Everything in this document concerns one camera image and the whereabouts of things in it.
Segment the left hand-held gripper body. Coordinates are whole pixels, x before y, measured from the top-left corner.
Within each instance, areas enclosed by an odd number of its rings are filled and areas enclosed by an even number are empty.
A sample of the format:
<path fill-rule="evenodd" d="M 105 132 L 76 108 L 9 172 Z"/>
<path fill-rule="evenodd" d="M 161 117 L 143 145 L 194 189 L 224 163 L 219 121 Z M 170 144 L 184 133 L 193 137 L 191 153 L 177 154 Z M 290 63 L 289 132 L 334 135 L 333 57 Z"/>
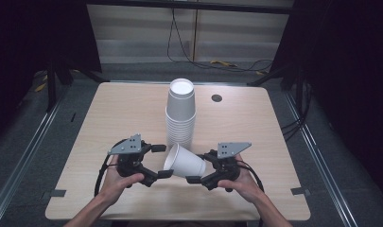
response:
<path fill-rule="evenodd" d="M 142 165 L 144 155 L 151 150 L 151 144 L 141 139 L 140 134 L 117 142 L 109 151 L 109 155 L 117 155 L 116 169 L 120 176 L 128 177 L 135 173 L 148 176 L 151 170 Z"/>

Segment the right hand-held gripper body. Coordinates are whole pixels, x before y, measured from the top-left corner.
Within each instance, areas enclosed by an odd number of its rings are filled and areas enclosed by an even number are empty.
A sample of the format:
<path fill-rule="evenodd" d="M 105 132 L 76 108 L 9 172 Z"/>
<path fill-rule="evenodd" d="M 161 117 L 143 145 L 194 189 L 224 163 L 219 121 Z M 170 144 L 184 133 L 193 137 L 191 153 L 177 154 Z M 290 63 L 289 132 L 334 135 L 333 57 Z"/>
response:
<path fill-rule="evenodd" d="M 207 160 L 212 164 L 215 172 L 207 176 L 207 188 L 212 190 L 218 187 L 222 180 L 234 181 L 240 174 L 236 155 L 249 148 L 250 142 L 221 142 L 216 150 L 207 153 Z"/>

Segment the single white paper cup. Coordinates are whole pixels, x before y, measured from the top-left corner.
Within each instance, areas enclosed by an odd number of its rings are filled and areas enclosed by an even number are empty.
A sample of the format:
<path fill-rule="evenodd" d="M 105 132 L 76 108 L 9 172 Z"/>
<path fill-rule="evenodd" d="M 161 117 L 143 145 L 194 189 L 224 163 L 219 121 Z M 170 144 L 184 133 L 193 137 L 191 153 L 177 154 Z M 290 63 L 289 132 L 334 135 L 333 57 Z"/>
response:
<path fill-rule="evenodd" d="M 178 177 L 199 176 L 205 173 L 206 163 L 193 152 L 174 144 L 165 158 L 164 170 L 172 170 Z"/>

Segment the stack of white paper cups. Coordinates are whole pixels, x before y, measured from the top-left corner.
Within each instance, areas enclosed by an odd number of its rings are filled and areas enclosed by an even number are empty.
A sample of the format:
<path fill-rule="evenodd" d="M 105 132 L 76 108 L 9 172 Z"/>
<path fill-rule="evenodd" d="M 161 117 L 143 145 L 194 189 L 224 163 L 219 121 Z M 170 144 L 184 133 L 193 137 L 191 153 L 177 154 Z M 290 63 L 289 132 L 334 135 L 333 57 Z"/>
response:
<path fill-rule="evenodd" d="M 165 107 L 166 138 L 169 145 L 178 143 L 191 148 L 196 120 L 194 84 L 188 79 L 170 82 Z"/>

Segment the person's right hand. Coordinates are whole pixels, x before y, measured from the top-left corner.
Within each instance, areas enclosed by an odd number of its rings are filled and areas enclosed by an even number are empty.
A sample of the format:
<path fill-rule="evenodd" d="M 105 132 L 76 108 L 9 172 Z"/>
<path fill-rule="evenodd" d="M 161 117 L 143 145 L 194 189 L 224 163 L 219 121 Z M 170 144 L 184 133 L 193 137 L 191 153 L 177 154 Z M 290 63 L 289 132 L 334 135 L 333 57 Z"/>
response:
<path fill-rule="evenodd" d="M 264 193 L 258 187 L 255 180 L 246 166 L 242 163 L 240 154 L 237 154 L 236 162 L 241 165 L 239 176 L 236 180 L 221 180 L 218 182 L 218 187 L 234 189 L 247 202 L 257 205 L 261 202 Z"/>

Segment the person's left hand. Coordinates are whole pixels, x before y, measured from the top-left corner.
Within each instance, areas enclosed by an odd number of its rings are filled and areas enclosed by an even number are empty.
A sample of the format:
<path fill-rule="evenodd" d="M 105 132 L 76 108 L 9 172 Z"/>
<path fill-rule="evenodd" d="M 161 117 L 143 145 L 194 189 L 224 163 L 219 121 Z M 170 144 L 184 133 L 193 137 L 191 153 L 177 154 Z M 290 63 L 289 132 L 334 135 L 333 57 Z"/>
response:
<path fill-rule="evenodd" d="M 128 186 L 139 183 L 144 179 L 144 175 L 141 173 L 135 173 L 129 177 L 120 176 L 116 170 L 117 160 L 118 156 L 114 155 L 108 164 L 103 185 L 98 193 L 99 197 L 110 203 L 115 203 Z"/>

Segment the black metal stand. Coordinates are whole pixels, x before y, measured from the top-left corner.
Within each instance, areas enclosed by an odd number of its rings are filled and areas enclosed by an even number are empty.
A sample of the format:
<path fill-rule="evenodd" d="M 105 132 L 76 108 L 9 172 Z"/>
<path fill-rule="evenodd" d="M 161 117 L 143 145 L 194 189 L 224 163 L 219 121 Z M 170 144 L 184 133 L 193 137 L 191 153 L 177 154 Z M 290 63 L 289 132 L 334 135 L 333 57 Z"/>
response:
<path fill-rule="evenodd" d="M 47 110 L 49 112 L 57 102 L 56 79 L 59 79 L 62 85 L 70 85 L 73 82 L 69 67 L 64 61 L 53 60 L 47 66 Z"/>

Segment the dark curtain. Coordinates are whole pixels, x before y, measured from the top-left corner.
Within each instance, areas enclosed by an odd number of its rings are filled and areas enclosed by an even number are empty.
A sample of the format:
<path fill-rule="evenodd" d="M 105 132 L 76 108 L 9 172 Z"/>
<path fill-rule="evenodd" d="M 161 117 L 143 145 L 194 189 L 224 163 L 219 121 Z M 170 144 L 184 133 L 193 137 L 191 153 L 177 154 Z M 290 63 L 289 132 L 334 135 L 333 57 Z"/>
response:
<path fill-rule="evenodd" d="M 295 63 L 383 193 L 383 0 L 294 0 L 273 68 Z"/>
<path fill-rule="evenodd" d="M 85 0 L 0 0 L 0 134 L 52 61 L 101 70 Z"/>

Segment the metal floor rail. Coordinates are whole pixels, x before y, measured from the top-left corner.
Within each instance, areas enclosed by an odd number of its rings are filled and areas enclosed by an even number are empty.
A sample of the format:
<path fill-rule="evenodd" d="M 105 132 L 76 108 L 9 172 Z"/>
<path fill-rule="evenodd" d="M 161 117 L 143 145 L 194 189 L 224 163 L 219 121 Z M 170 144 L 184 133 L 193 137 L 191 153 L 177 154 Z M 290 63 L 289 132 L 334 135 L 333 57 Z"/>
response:
<path fill-rule="evenodd" d="M 298 129 L 301 132 L 302 137 L 305 140 L 309 153 L 319 170 L 322 177 L 322 181 L 328 191 L 328 194 L 337 209 L 340 219 L 344 227 L 358 227 L 356 219 L 346 201 L 344 196 L 336 183 L 333 174 L 331 173 L 327 163 L 325 162 L 321 150 L 310 131 L 310 128 L 303 122 L 303 118 L 298 114 L 296 101 L 290 92 L 285 92 L 285 98 L 287 105 L 289 106 L 291 113 L 298 123 Z"/>
<path fill-rule="evenodd" d="M 0 191 L 0 219 L 4 216 L 9 203 L 14 196 L 19 184 L 21 183 L 24 175 L 26 174 L 29 165 L 36 154 L 38 147 L 42 143 L 45 135 L 47 134 L 53 120 L 58 112 L 61 101 L 63 97 L 60 97 L 46 112 L 44 118 L 42 119 L 38 129 L 35 131 L 32 136 L 29 144 L 26 146 L 26 149 L 17 163 L 16 167 L 13 169 L 12 173 L 8 177 L 8 180 L 3 185 Z"/>

